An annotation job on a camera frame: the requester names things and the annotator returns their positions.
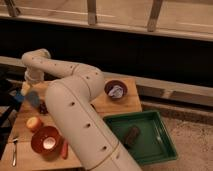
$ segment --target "fork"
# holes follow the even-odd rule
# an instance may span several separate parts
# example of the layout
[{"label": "fork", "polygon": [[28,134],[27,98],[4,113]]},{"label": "fork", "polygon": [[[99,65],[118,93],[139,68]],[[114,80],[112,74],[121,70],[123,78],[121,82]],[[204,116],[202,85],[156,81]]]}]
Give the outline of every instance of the fork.
[{"label": "fork", "polygon": [[14,148],[13,148],[13,162],[12,162],[12,166],[15,167],[16,163],[17,163],[17,143],[18,143],[18,134],[15,134],[13,136],[13,144],[14,144]]}]

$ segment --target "orange bowl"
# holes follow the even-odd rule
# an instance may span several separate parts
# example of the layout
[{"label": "orange bowl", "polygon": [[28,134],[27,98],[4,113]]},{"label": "orange bowl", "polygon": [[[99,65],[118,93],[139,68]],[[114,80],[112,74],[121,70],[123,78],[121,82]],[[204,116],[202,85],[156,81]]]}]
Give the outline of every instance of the orange bowl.
[{"label": "orange bowl", "polygon": [[[112,92],[112,90],[115,88],[115,87],[118,87],[116,88],[118,91],[120,91],[120,93],[118,93],[118,96],[117,96],[117,90],[115,90],[114,92]],[[104,87],[104,91],[105,93],[107,94],[107,96],[112,99],[112,100],[116,100],[116,99],[121,99],[123,98],[126,94],[127,94],[127,86],[122,82],[122,81],[119,81],[119,80],[111,80],[109,82],[107,82],[105,84],[105,87]]]},{"label": "orange bowl", "polygon": [[44,126],[31,139],[32,149],[39,154],[46,155],[52,152],[59,144],[61,136],[53,126]]}]

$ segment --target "circular hole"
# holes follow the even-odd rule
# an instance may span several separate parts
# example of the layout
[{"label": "circular hole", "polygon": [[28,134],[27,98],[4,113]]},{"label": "circular hole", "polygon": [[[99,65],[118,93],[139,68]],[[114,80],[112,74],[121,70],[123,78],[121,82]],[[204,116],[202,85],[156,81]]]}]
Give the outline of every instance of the circular hole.
[{"label": "circular hole", "polygon": [[87,127],[87,128],[89,128],[90,126],[91,126],[91,124],[90,124],[90,123],[86,124],[86,127]]},{"label": "circular hole", "polygon": [[102,151],[105,151],[107,149],[107,146],[102,147]]},{"label": "circular hole", "polygon": [[71,102],[71,103],[70,103],[70,106],[74,106],[74,105],[75,105],[75,102]]},{"label": "circular hole", "polygon": [[116,155],[116,159],[118,159],[120,157],[120,154],[118,153],[117,155]]}]

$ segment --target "green tray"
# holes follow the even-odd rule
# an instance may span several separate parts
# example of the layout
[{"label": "green tray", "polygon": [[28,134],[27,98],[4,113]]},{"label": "green tray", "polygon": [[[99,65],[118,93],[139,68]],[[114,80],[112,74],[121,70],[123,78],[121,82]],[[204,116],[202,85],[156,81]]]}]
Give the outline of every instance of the green tray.
[{"label": "green tray", "polygon": [[132,148],[127,149],[139,164],[153,164],[177,159],[177,152],[158,111],[107,116],[104,121],[123,143],[131,126],[140,129]]}]

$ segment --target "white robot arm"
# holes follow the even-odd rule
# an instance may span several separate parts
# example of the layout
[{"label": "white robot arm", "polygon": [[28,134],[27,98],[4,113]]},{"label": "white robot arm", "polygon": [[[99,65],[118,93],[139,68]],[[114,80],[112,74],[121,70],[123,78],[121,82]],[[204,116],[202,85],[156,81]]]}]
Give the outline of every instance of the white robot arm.
[{"label": "white robot arm", "polygon": [[47,88],[45,102],[57,127],[82,165],[92,171],[141,171],[135,160],[90,105],[104,89],[102,72],[93,66],[51,60],[45,49],[27,52],[22,61],[30,84],[43,72],[61,79]]}]

